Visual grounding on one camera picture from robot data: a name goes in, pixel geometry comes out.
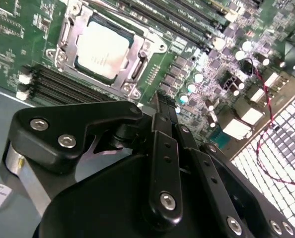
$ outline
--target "green circuit board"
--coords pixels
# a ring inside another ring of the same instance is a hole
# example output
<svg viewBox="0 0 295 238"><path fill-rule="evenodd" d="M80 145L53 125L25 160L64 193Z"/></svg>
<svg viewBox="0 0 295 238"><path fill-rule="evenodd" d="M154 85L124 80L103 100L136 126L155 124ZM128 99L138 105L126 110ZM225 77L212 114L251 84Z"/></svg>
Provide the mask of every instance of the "green circuit board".
<svg viewBox="0 0 295 238"><path fill-rule="evenodd" d="M47 50L58 47L63 20L71 2L0 0L0 87L16 92L21 67L43 65L90 90L145 106L150 104L156 90L162 88L176 100L180 122L186 124L200 142L208 140L211 134L216 136L220 130L219 126L209 127L205 101L216 103L214 112L217 115L224 106L232 107L239 97L226 89L221 79L227 71L239 71L240 64L234 53L241 48L242 42L247 40L252 43L252 49L246 52L247 58L255 59L256 53L270 59L282 58L285 39L295 28L295 0L266 0L260 5L250 0L84 1L96 12L114 21L118 18L118 24L127 26L130 21L146 27L166 44L165 52L153 54L145 62L146 67L135 84L140 97L134 99L116 95L89 80L59 70L47 55ZM219 30L217 25L223 26L223 29ZM180 67L176 61L179 57L186 60ZM172 68L179 68L180 72L174 73ZM195 82L199 74L203 80ZM175 80L163 83L166 76ZM239 95L245 95L254 82L254 78L246 77L245 87ZM195 87L192 92L190 84ZM41 105L61 104L38 95L32 95L28 101ZM182 96L186 96L187 101L183 102Z"/></svg>

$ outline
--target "ram slot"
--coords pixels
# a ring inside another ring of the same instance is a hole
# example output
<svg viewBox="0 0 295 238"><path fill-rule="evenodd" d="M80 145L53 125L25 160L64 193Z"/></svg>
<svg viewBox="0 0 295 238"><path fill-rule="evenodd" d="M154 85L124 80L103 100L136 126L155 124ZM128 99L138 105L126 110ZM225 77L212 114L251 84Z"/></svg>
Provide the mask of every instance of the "ram slot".
<svg viewBox="0 0 295 238"><path fill-rule="evenodd" d="M149 0L155 6L160 9L166 9L168 16L172 15L176 18L185 21L189 28L193 31L197 31L198 28L203 29L203 34L206 32L214 32L214 29L211 26L211 23L193 13L190 10L183 7L182 5L177 5L175 2L164 2L160 0Z"/></svg>
<svg viewBox="0 0 295 238"><path fill-rule="evenodd" d="M170 18L167 19L168 14L165 11L161 9L156 11L156 7L151 9L151 4L147 1L140 0L140 3L149 6L149 8L146 8L133 0L118 0L118 2L126 5L132 11L141 14L146 19L157 22L166 30L178 34L181 38L195 44L197 47L202 48L204 44L210 45L203 33L197 34L196 32L192 32L191 29L186 26L186 23L175 17L170 16Z"/></svg>
<svg viewBox="0 0 295 238"><path fill-rule="evenodd" d="M175 2L181 4L182 6L185 6L194 14L199 14L203 16L203 18L209 21L211 25L212 21L215 21L215 23L220 23L223 26L229 24L229 22L224 17L216 13L216 10L213 11L203 2L197 0L175 0Z"/></svg>

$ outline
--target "screw hole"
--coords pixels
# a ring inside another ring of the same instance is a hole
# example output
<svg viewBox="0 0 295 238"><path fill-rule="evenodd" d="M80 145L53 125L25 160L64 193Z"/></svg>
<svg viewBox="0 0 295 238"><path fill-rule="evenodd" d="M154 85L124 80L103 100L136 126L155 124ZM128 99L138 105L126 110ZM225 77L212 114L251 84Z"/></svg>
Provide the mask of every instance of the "screw hole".
<svg viewBox="0 0 295 238"><path fill-rule="evenodd" d="M164 159L166 162L168 162L169 164L172 163L171 158L169 158L168 156L164 156Z"/></svg>
<svg viewBox="0 0 295 238"><path fill-rule="evenodd" d="M215 179L214 177L211 177L211 180L213 181L213 183L218 183L217 179Z"/></svg>

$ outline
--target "capacitor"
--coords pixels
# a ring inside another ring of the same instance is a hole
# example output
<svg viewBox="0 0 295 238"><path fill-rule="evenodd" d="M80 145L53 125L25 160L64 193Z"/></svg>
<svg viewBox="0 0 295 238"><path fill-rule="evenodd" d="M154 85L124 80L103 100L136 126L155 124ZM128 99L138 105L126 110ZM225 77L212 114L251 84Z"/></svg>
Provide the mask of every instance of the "capacitor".
<svg viewBox="0 0 295 238"><path fill-rule="evenodd" d="M238 90L238 88L235 85L232 84L229 89L230 89L230 91L232 92L232 94L234 96L238 96L239 95L239 90Z"/></svg>
<svg viewBox="0 0 295 238"><path fill-rule="evenodd" d="M256 68L251 64L251 62L247 60L243 60L241 63L241 71L244 72L245 74L251 76L253 75L253 71L255 71Z"/></svg>
<svg viewBox="0 0 295 238"><path fill-rule="evenodd" d="M214 110L214 106L213 106L212 102L209 99L205 100L205 105L206 105L208 111Z"/></svg>
<svg viewBox="0 0 295 238"><path fill-rule="evenodd" d="M257 60L262 63L263 66L267 66L270 63L270 60L262 54L257 53Z"/></svg>
<svg viewBox="0 0 295 238"><path fill-rule="evenodd" d="M237 85L237 87L241 90L244 89L245 84L240 80L238 77L234 77L234 83Z"/></svg>
<svg viewBox="0 0 295 238"><path fill-rule="evenodd" d="M181 101L181 103L185 104L188 102L188 96L186 94L180 94L179 100Z"/></svg>
<svg viewBox="0 0 295 238"><path fill-rule="evenodd" d="M280 68L287 66L287 64L280 58L274 58L273 63Z"/></svg>
<svg viewBox="0 0 295 238"><path fill-rule="evenodd" d="M181 113L181 108L178 105L176 105L175 112L176 112L176 114Z"/></svg>
<svg viewBox="0 0 295 238"><path fill-rule="evenodd" d="M234 56L237 61L243 60L246 57L245 51L240 51L240 50L235 50L234 51Z"/></svg>
<svg viewBox="0 0 295 238"><path fill-rule="evenodd" d="M211 128L214 128L216 126L216 123L215 123L214 119L212 118L212 116L207 116L207 121L208 121L208 124Z"/></svg>
<svg viewBox="0 0 295 238"><path fill-rule="evenodd" d="M186 84L187 90L189 93L195 93L196 92L196 86L193 83L187 83Z"/></svg>
<svg viewBox="0 0 295 238"><path fill-rule="evenodd" d="M200 73L195 74L194 81L195 83L201 83L204 80L204 76Z"/></svg>
<svg viewBox="0 0 295 238"><path fill-rule="evenodd" d="M252 44L250 41L245 41L242 43L241 48L245 52L249 52L252 50Z"/></svg>

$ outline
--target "black ram slot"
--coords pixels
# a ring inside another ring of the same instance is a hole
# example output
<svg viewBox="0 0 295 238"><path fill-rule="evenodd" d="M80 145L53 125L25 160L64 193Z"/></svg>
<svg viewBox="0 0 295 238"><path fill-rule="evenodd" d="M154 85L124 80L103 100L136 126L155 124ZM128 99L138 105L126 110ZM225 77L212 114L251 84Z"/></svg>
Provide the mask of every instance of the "black ram slot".
<svg viewBox="0 0 295 238"><path fill-rule="evenodd" d="M79 82L76 82L70 78L67 78L59 73L56 73L52 70L49 70L43 66L40 66L37 69L37 74L40 78L40 80L49 80L56 82L57 84L62 85L63 87L67 88L67 90L73 90L78 92L79 94L82 94L88 98L91 99L92 102L98 101L98 102L106 102L111 101L112 99L109 98L107 95L102 94L100 92L97 92Z"/></svg>
<svg viewBox="0 0 295 238"><path fill-rule="evenodd" d="M218 26L222 26L222 24L217 21L214 18L210 18L207 15L205 15L202 11L200 11L199 9L192 7L191 5L189 5L186 0L175 0L176 3L184 6L185 8L187 8L189 11L191 11L192 13L194 13L195 15L197 15L199 18L204 19L204 23L213 26L215 28L217 28Z"/></svg>
<svg viewBox="0 0 295 238"><path fill-rule="evenodd" d="M190 20L188 17L184 17L183 15L179 14L177 11L179 10L183 10L185 12L189 12L189 10L187 10L185 7L183 6L177 6L177 9L173 9L171 8L169 5L165 4L164 2L160 1L160 0L149 0L151 3L153 3L155 6L159 7L160 9L166 9L166 13L170 14L172 16L175 16L176 18L185 21L187 23L187 25L193 30L193 31L197 31L198 28L202 27L201 25L197 24L195 21Z"/></svg>
<svg viewBox="0 0 295 238"><path fill-rule="evenodd" d="M118 0L118 1L128 6L132 10L137 11L139 14L143 15L145 18L157 22L159 25L161 25L165 29L168 29L171 32L175 32L181 38L195 44L197 47L202 48L204 46L204 42L201 41L200 39L193 37L191 34L188 34L186 31L181 30L177 26L175 27L175 25L173 25L172 23L169 23L166 20L164 21L164 19L158 17L157 15L153 14L151 11L140 6L139 4L132 2L131 0Z"/></svg>
<svg viewBox="0 0 295 238"><path fill-rule="evenodd" d="M33 75L33 97L56 105L113 101L107 95L41 65L31 67L29 70Z"/></svg>

